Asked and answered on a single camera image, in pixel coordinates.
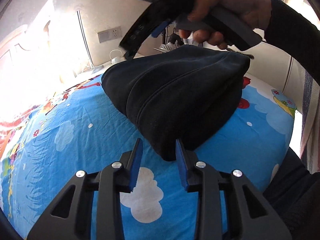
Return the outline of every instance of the black cloth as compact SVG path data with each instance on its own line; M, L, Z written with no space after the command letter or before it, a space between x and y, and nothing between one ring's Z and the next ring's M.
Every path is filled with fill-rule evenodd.
M309 188L320 179L320 173L310 174L296 153L289 148L264 197L283 217Z
M116 64L101 80L114 106L173 161L177 138L194 150L231 117L249 65L240 53L183 45Z
M319 84L320 32L302 15L271 0L265 39L294 57ZM289 149L264 196L278 212L293 240L320 239L320 173L310 174Z

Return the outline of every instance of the wall socket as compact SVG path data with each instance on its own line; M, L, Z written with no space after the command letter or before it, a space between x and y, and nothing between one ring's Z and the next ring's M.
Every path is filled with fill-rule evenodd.
M111 41L115 39L119 39L122 37L121 27L115 27L112 29L104 30L102 32L98 32L99 43L104 41Z

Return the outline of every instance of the bed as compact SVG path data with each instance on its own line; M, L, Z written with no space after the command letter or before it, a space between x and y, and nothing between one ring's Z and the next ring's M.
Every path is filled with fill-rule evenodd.
M263 191L289 147L294 112L295 104L280 91L246 74L237 110L196 153L219 171L240 169ZM76 171L100 171L142 138L137 185L131 194L120 195L125 238L193 239L197 194L184 191L176 162L162 160L115 109L101 75L55 95L13 131L0 161L0 206L23 238ZM92 239L96 201L95 195Z

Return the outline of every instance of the blue gripper pad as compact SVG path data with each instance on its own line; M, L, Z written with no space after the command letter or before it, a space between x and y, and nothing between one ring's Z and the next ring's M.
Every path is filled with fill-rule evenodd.
M179 143L179 140L176 140L176 159L177 159L177 165L178 165L181 185L184 187L185 190L187 190L187 188L189 186L188 181L187 181L188 170L187 170L184 156L182 154L182 149L181 149L181 145Z
M137 179L138 179L138 174L139 174L139 169L140 169L140 164L142 159L142 153L143 153L143 142L141 139L137 140L133 148L133 151L135 151L135 154L134 154L132 166L130 169L130 181L129 181L130 191L132 191L137 184Z
M164 21L163 23L161 23L152 33L151 36L153 38L156 38L159 36L159 34L169 25L169 22Z

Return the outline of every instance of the white cable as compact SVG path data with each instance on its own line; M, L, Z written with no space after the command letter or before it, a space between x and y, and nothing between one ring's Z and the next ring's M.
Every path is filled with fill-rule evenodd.
M114 50L112 50L111 52L116 51L116 50L119 51L119 52L121 52L121 57L123 57L122 51L119 50L119 49L114 49Z

